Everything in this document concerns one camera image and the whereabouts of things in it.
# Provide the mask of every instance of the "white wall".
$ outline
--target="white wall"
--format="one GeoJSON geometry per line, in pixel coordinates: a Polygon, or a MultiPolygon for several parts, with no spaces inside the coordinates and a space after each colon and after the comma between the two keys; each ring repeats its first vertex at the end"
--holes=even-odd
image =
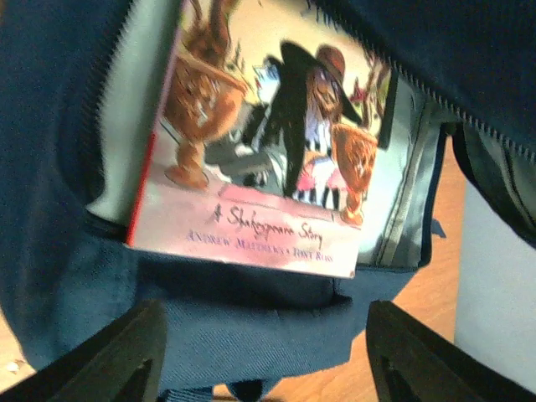
{"type": "Polygon", "coordinates": [[[536,393],[536,250],[469,183],[460,274],[455,344],[536,393]]]}

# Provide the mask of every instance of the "backpack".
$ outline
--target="backpack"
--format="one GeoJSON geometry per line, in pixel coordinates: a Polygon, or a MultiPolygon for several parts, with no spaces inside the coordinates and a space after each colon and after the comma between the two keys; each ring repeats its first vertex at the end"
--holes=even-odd
{"type": "MultiPolygon", "coordinates": [[[[41,369],[138,302],[157,298],[168,326],[162,400],[209,400],[221,383],[241,400],[258,400],[281,378],[344,363],[369,303],[393,299],[430,262],[448,136],[468,180],[534,246],[536,87],[524,63],[534,46],[523,36],[534,7],[488,3],[485,21],[466,12],[480,10],[476,1],[313,6],[389,61],[396,87],[390,137],[397,146],[389,149],[400,163],[385,171],[392,179],[382,189],[384,215],[363,233],[355,277],[340,280],[126,248],[125,225],[86,208],[106,186],[108,157],[96,135],[103,88],[93,83],[109,72],[125,27],[136,26],[129,21],[155,18],[165,26],[179,18],[181,4],[7,1],[0,23],[0,304],[28,362],[41,369]],[[428,26],[444,30],[420,30],[428,26]]],[[[172,30],[149,32],[171,48],[172,30]]]]}

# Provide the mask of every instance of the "illustrated book cover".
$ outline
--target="illustrated book cover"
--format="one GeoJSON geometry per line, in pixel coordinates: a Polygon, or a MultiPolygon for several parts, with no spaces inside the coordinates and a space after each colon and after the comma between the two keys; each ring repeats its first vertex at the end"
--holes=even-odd
{"type": "Polygon", "coordinates": [[[353,277],[389,67],[307,0],[185,0],[171,59],[127,244],[353,277]]]}

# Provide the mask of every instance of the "black zipper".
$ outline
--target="black zipper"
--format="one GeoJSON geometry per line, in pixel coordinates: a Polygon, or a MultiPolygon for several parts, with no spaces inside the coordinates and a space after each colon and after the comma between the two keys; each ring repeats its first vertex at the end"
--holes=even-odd
{"type": "Polygon", "coordinates": [[[378,40],[372,39],[373,35],[367,33],[366,29],[363,28],[361,23],[357,23],[357,19],[354,15],[355,13],[350,12],[349,10],[342,10],[340,3],[335,0],[313,0],[313,2],[325,13],[325,15],[331,19],[332,22],[340,26],[347,34],[359,41],[359,43],[361,43],[361,45],[367,51],[372,52],[375,56],[383,60],[396,74],[404,78],[407,82],[412,84],[424,94],[428,95],[442,108],[454,113],[468,126],[486,133],[510,152],[513,152],[520,157],[524,157],[532,164],[536,163],[536,152],[531,151],[524,145],[517,144],[511,138],[494,129],[482,119],[479,119],[473,114],[465,111],[455,102],[447,99],[447,97],[440,94],[438,90],[427,85],[421,78],[417,77],[411,71],[406,69],[384,46],[379,43],[378,40]]]}
{"type": "Polygon", "coordinates": [[[114,10],[95,43],[92,54],[95,56],[81,99],[81,113],[78,146],[79,160],[84,181],[85,201],[91,203],[102,195],[105,188],[104,165],[102,160],[101,136],[101,99],[104,95],[106,79],[111,62],[121,40],[121,33],[136,0],[121,0],[114,4],[114,10]]]}

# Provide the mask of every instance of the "brown hat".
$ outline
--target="brown hat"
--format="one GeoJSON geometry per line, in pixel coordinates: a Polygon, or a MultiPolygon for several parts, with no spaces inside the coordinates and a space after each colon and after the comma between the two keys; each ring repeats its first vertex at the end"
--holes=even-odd
{"type": "Polygon", "coordinates": [[[281,55],[286,69],[289,69],[292,73],[302,75],[303,79],[305,79],[307,71],[312,66],[319,66],[325,69],[338,83],[343,100],[344,116],[357,124],[361,124],[361,117],[359,117],[352,102],[344,93],[343,80],[346,63],[343,53],[339,49],[323,44],[318,47],[317,56],[313,57],[302,46],[292,42],[283,42],[281,44],[281,55]]]}

